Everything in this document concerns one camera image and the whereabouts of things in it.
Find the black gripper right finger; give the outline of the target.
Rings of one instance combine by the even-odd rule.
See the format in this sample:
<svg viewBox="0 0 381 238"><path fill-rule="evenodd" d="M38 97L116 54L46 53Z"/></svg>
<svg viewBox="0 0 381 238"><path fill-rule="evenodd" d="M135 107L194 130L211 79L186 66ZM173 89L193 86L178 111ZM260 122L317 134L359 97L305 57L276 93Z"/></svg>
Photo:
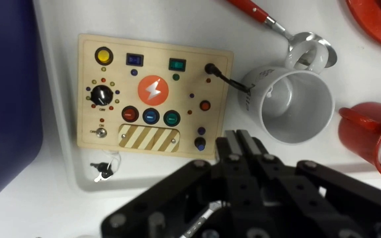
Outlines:
<svg viewBox="0 0 381 238"><path fill-rule="evenodd" d="M267 172L272 168L275 159L267 160L267 151L262 148L258 139L254 139L247 131L236 131L238 144L242 151L243 164L256 172Z"/></svg>

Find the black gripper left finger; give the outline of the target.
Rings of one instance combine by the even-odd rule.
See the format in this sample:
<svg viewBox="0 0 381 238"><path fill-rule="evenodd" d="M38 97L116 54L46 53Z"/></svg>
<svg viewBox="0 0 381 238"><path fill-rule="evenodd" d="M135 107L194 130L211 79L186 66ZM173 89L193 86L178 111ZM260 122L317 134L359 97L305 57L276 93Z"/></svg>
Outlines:
<svg viewBox="0 0 381 238"><path fill-rule="evenodd" d="M222 173L227 177L242 175L242 150L234 131L226 131L223 138L218 138L217 156Z"/></svg>

